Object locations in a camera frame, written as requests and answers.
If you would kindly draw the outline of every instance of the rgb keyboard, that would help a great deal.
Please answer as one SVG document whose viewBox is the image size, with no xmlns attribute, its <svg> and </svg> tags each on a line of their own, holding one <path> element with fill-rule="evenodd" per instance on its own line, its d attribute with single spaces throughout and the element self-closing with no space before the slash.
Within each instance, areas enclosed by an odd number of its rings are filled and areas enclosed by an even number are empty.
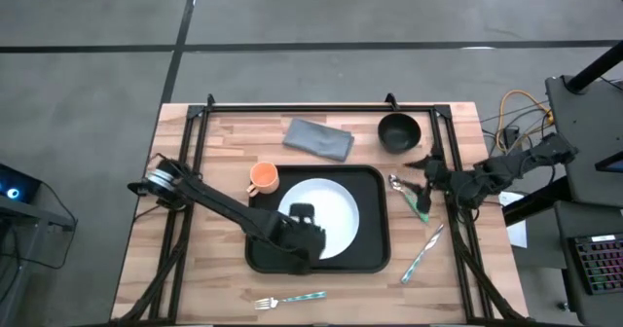
<svg viewBox="0 0 623 327">
<path fill-rule="evenodd" d="M 623 292 L 623 234 L 571 238 L 569 245 L 588 294 Z"/>
</svg>

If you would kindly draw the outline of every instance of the white plate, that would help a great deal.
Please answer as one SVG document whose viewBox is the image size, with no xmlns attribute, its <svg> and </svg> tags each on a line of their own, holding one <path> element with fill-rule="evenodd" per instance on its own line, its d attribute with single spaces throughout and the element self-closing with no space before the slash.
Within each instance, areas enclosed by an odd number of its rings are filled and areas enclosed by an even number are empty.
<svg viewBox="0 0 623 327">
<path fill-rule="evenodd" d="M 359 209 L 347 189 L 321 178 L 299 182 L 285 194 L 279 212 L 289 216 L 290 205 L 297 202 L 313 205 L 314 222 L 326 232 L 320 259 L 333 258 L 348 248 L 359 229 Z"/>
</svg>

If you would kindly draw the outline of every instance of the knife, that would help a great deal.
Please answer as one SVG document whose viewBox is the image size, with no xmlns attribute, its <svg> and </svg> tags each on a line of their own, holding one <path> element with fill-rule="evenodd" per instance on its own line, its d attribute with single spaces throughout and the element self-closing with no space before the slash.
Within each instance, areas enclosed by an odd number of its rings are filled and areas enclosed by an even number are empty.
<svg viewBox="0 0 623 327">
<path fill-rule="evenodd" d="M 424 249 L 421 250 L 416 260 L 413 261 L 413 264 L 411 264 L 409 269 L 405 272 L 405 274 L 400 279 L 402 284 L 407 284 L 407 282 L 409 282 L 409 279 L 411 279 L 411 275 L 413 274 L 413 271 L 416 269 L 416 266 L 420 263 L 421 258 L 424 256 L 424 253 L 428 251 L 428 249 L 432 248 L 437 243 L 437 239 L 439 239 L 439 236 L 441 236 L 441 231 L 443 229 L 444 229 L 444 224 L 439 225 L 435 233 L 426 243 L 426 246 L 424 247 Z"/>
</svg>

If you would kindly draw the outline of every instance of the concrete floor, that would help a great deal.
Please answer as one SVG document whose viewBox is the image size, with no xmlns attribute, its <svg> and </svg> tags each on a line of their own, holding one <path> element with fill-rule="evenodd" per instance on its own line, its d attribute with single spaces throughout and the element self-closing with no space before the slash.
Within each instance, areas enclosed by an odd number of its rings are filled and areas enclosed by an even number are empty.
<svg viewBox="0 0 623 327">
<path fill-rule="evenodd" d="M 0 0 L 0 47 L 173 45 L 186 0 Z M 621 0 L 196 0 L 187 42 L 582 41 L 623 38 Z M 192 53 L 173 102 L 475 101 L 497 114 L 512 89 L 545 99 L 548 76 L 573 74 L 606 48 Z M 0 162 L 47 180 L 80 219 L 66 266 L 39 268 L 24 326 L 107 320 L 171 53 L 0 53 Z M 623 77 L 619 66 L 608 78 Z M 512 110 L 530 104 L 509 100 Z M 538 114 L 525 117 L 528 127 Z M 484 128 L 495 130 L 496 121 Z M 513 188 L 538 189 L 549 169 Z M 45 259 L 66 238 L 51 236 Z M 559 272 L 524 268 L 529 310 L 569 323 Z"/>
</svg>

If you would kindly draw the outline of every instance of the wooden tabletop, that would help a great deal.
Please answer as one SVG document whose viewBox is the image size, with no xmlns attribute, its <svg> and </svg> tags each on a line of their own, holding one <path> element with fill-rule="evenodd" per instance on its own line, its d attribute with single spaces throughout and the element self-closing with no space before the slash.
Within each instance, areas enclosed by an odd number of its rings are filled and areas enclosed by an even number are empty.
<svg viewBox="0 0 623 327">
<path fill-rule="evenodd" d="M 487 157 L 476 106 L 471 102 L 452 106 L 458 146 L 464 167 Z M 151 155 L 178 157 L 187 104 L 166 104 L 159 117 Z M 346 164 L 369 164 L 385 178 L 390 173 L 423 183 L 421 171 L 402 165 L 423 158 L 432 145 L 427 114 L 410 114 L 421 126 L 422 139 L 413 150 L 398 156 L 385 152 L 377 137 L 377 124 L 385 113 L 223 113 L 210 114 L 203 150 L 202 174 L 208 185 L 248 203 L 244 191 L 249 169 L 258 161 L 276 164 L 335 164 L 304 152 L 285 148 L 281 141 L 293 117 L 348 130 L 354 145 Z M 445 127 L 441 126 L 446 154 Z M 191 155 L 195 150 L 193 134 Z M 373 274 L 312 274 L 292 276 L 261 274 L 244 260 L 244 235 L 238 225 L 197 206 L 193 217 L 189 252 L 178 311 L 179 323 L 203 324 L 312 324 L 312 323 L 450 323 L 464 322 L 450 232 L 445 231 L 427 253 L 411 281 L 400 277 L 440 223 L 447 224 L 442 195 L 433 193 L 428 226 L 416 219 L 401 195 L 386 187 L 391 238 L 391 260 Z M 137 213 L 155 204 L 145 198 Z M 152 280 L 158 265 L 165 228 L 165 210 L 158 209 L 134 224 L 128 244 L 112 317 L 127 312 Z M 527 315 L 519 276 L 499 206 L 481 207 L 476 229 L 487 275 L 511 306 Z M 168 306 L 169 276 L 163 308 Z M 470 279 L 474 306 L 479 307 L 475 280 Z M 266 297 L 287 298 L 326 291 L 328 298 L 292 303 L 274 310 L 256 311 L 253 301 Z"/>
</svg>

